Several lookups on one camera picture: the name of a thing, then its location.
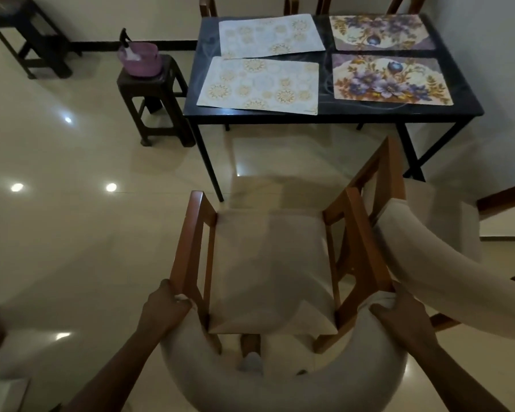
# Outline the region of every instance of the hand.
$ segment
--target hand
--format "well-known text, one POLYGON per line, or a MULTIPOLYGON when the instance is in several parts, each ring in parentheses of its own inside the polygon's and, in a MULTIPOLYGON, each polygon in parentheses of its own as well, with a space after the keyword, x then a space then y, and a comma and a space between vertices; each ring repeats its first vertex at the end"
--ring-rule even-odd
POLYGON ((158 342, 185 318, 191 306, 189 300, 176 300, 170 280, 164 279, 145 302, 137 332, 150 335, 158 342))
POLYGON ((403 287, 394 282, 397 300, 392 309, 374 304, 371 313, 397 342, 414 357, 416 353, 439 346, 425 307, 403 287))

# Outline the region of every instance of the placemat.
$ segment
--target placemat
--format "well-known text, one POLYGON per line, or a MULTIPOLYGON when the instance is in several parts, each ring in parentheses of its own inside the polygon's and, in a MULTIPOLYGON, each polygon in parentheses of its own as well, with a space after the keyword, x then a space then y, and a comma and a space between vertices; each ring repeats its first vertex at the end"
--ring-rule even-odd
POLYGON ((197 105, 317 115, 318 64, 217 56, 197 105))
POLYGON ((331 16, 338 50, 435 49, 418 15, 331 16))
POLYGON ((221 56, 262 58, 324 50, 310 14, 271 19, 220 21, 221 56))
POLYGON ((453 105, 436 59, 333 54, 332 67, 337 99, 453 105))

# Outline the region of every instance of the human arm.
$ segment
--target human arm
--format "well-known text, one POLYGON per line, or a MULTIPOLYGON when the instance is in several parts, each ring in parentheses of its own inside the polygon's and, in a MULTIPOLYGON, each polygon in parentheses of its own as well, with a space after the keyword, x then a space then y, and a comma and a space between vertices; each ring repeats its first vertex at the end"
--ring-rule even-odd
POLYGON ((190 301, 177 301, 170 281, 163 280, 145 302, 137 330, 62 412, 120 411, 153 350, 190 309, 190 301))
POLYGON ((450 412, 508 412, 439 345, 423 304, 396 284, 392 309, 374 304, 370 311, 425 372, 450 412))

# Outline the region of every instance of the dining table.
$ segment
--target dining table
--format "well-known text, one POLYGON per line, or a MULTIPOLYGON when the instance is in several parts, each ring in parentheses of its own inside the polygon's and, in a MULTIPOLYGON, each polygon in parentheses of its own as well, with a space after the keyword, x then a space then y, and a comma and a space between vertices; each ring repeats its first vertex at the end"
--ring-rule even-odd
POLYGON ((443 146, 456 136, 473 118, 484 114, 480 102, 458 68, 439 32, 425 14, 419 15, 426 27, 433 49, 415 50, 369 50, 339 51, 327 15, 314 16, 318 33, 325 50, 268 56, 267 59, 316 62, 319 64, 318 113, 317 115, 294 114, 278 111, 239 110, 199 106, 197 101, 202 90, 210 63, 215 56, 221 56, 219 23, 223 20, 247 20, 255 17, 205 17, 200 25, 197 48, 194 54, 191 78, 183 114, 193 131, 206 170, 220 201, 223 195, 208 156, 200 124, 395 124, 404 154, 408 162, 405 177, 425 182, 422 166, 443 146), (366 54, 396 56, 403 58, 434 58, 444 76, 453 105, 426 105, 408 103, 371 102, 336 99, 332 54, 366 54), (420 157, 417 156, 406 124, 410 123, 452 123, 453 125, 420 157))

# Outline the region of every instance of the wooden stool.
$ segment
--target wooden stool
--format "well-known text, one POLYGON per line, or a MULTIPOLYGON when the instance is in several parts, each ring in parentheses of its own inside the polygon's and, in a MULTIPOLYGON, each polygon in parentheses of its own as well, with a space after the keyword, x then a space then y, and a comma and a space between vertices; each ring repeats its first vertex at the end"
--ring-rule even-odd
POLYGON ((23 47, 16 52, 0 32, 0 40, 27 72, 29 79, 36 79, 29 68, 51 68, 60 78, 68 78, 72 75, 71 69, 63 60, 71 50, 71 42, 33 0, 0 0, 0 28, 3 27, 15 27, 25 38, 23 47), (40 34, 31 22, 36 15, 40 15, 56 34, 40 34), (25 59, 31 49, 40 58, 25 59))
POLYGON ((136 78, 123 68, 116 80, 118 89, 136 123, 137 130, 139 130, 141 145, 151 146, 149 136, 177 136, 185 147, 194 146, 193 132, 176 100, 177 97, 187 96, 187 83, 183 79, 176 61, 170 55, 160 56, 164 64, 161 74, 153 78, 136 78), (181 92, 173 91, 173 82, 176 79, 181 92), (144 97, 139 111, 133 105, 132 98, 135 96, 144 97), (173 127, 147 127, 141 120, 145 107, 152 114, 160 110, 162 105, 170 116, 173 127))

